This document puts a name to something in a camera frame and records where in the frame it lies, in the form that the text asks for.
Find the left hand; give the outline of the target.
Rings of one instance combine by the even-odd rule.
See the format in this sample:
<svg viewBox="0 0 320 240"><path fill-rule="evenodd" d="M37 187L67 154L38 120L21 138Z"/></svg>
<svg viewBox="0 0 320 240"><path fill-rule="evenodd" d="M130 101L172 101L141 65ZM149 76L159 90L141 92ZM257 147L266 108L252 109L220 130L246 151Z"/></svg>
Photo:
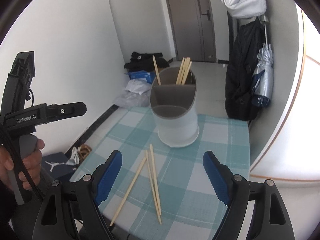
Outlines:
<svg viewBox="0 0 320 240"><path fill-rule="evenodd" d="M44 148L44 141L41 139L37 140L37 145L35 151L31 153L29 156L23 159L23 163L29 172L33 182L35 185L40 183L40 173L41 173L41 160L42 160L42 152L41 150ZM12 185L9 179L9 171L14 169L14 162L7 151L7 149L1 146L1 182L5 185L5 187L13 192Z"/></svg>

